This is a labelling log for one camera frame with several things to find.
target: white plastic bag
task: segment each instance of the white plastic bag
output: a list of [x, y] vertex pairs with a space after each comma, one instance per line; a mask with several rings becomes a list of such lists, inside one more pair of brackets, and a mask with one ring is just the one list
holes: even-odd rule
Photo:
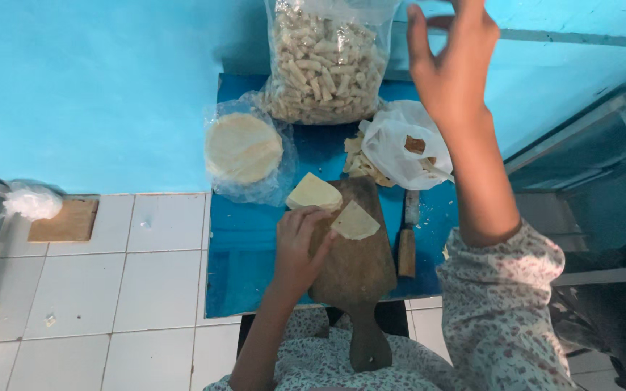
[[272, 75], [265, 111], [304, 125], [370, 118], [400, 0], [264, 0]]
[[[453, 163], [438, 127], [421, 102], [398, 100], [387, 103], [373, 116], [361, 121], [364, 132], [361, 150], [381, 173], [408, 190], [428, 190], [444, 180], [454, 182]], [[424, 140], [424, 153], [419, 155], [404, 148], [407, 136]], [[436, 158], [427, 171], [421, 159]]]
[[[258, 109], [257, 100], [257, 92], [249, 91], [237, 100], [222, 102], [206, 108], [204, 113], [206, 173], [214, 193], [233, 202], [280, 207], [283, 206], [284, 200], [293, 190], [293, 178], [298, 163], [298, 153], [293, 143], [293, 127], [291, 124], [273, 120], [267, 113]], [[260, 126], [265, 126], [276, 132], [278, 143], [274, 143], [274, 145], [269, 142], [256, 143], [253, 140], [246, 140], [244, 137], [237, 137], [238, 135], [242, 136], [243, 132], [247, 133], [253, 130], [252, 124], [245, 122], [243, 127], [235, 129], [237, 130], [235, 134], [230, 134], [226, 138], [226, 143], [221, 142], [220, 147], [216, 147], [216, 143], [210, 144], [209, 141], [215, 137], [215, 132], [226, 130], [216, 126], [220, 120], [223, 124], [223, 121], [227, 121], [227, 118], [232, 119], [234, 115], [256, 118]], [[242, 164], [230, 165], [228, 169], [225, 169], [217, 161], [217, 158], [220, 157], [216, 154], [219, 153], [222, 154], [220, 160], [223, 160], [224, 157], [235, 159], [246, 154], [248, 158]], [[269, 161], [273, 165], [267, 164], [265, 170], [253, 172], [252, 169], [256, 164], [263, 160]]]
[[24, 182], [11, 182], [11, 192], [6, 194], [2, 202], [5, 211], [0, 217], [21, 213], [30, 221], [40, 218], [53, 218], [62, 210], [62, 198], [54, 191], [40, 185], [28, 186]]

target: cutting board handle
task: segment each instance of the cutting board handle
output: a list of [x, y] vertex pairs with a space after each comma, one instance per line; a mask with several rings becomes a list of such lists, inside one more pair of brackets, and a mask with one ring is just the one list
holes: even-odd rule
[[375, 323], [375, 303], [362, 303], [349, 312], [354, 329], [349, 360], [356, 372], [375, 371], [393, 365], [393, 352], [385, 334]]

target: right hand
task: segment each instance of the right hand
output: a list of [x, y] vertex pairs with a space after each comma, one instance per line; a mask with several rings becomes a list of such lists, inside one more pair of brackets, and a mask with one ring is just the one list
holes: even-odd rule
[[[409, 73], [441, 133], [491, 120], [484, 104], [484, 87], [499, 39], [499, 27], [484, 9], [484, 0], [453, 0], [453, 7], [455, 16], [428, 20], [418, 5], [407, 8]], [[429, 48], [428, 27], [448, 31], [448, 43], [438, 56]]]

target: floral shirt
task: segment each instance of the floral shirt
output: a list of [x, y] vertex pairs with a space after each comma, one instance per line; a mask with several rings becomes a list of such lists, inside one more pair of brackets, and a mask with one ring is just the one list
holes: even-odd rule
[[[577, 390], [547, 309], [562, 250], [526, 222], [506, 243], [486, 248], [468, 247], [455, 229], [447, 249], [437, 272], [453, 366], [418, 342], [387, 335], [393, 365], [355, 373], [348, 318], [328, 333], [324, 310], [300, 310], [279, 349], [277, 390]], [[230, 390], [228, 380], [205, 390]]]

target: wooden cutting board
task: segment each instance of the wooden cutting board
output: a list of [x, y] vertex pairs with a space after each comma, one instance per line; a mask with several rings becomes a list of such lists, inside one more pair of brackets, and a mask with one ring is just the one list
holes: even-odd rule
[[352, 319], [349, 359], [355, 371], [375, 371], [392, 365], [393, 357], [385, 335], [375, 323], [373, 312], [381, 297], [397, 285], [378, 190], [370, 177], [328, 182], [342, 193], [342, 207], [329, 219], [318, 222], [311, 240], [311, 254], [317, 251], [329, 227], [349, 201], [356, 201], [380, 225], [362, 240], [337, 236], [320, 275], [308, 291], [310, 297], [347, 312]]

